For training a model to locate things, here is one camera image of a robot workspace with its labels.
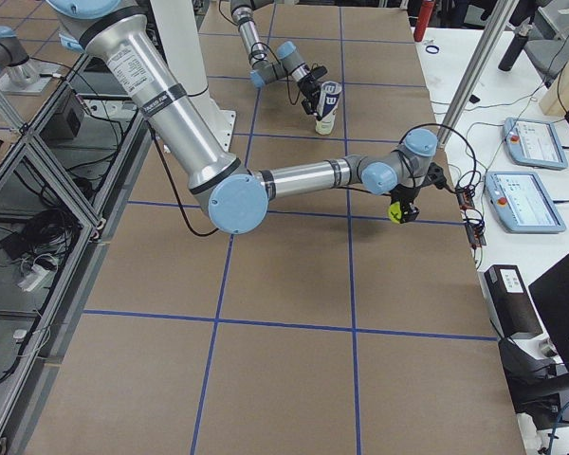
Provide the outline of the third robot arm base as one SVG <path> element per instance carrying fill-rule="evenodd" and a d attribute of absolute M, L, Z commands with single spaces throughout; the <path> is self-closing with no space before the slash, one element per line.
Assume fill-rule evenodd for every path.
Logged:
<path fill-rule="evenodd" d="M 0 90 L 12 95 L 39 95 L 55 74 L 59 64 L 31 59 L 15 32 L 0 26 Z"/>

